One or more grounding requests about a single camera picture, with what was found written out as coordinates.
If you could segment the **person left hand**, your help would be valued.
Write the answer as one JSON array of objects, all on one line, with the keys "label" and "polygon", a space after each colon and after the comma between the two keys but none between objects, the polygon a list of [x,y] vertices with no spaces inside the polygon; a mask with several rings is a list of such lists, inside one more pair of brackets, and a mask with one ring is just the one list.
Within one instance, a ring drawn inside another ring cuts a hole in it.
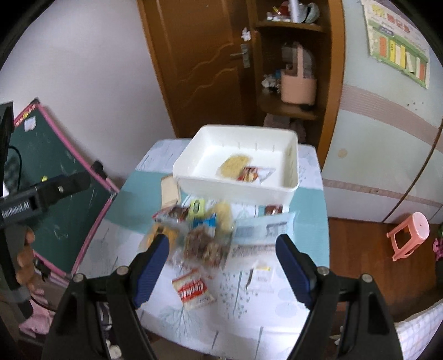
[{"label": "person left hand", "polygon": [[35,234],[27,228],[25,232],[25,243],[22,250],[17,255],[19,269],[16,271],[16,279],[20,285],[28,288],[30,292],[36,289],[34,251],[32,243],[35,241]]}]

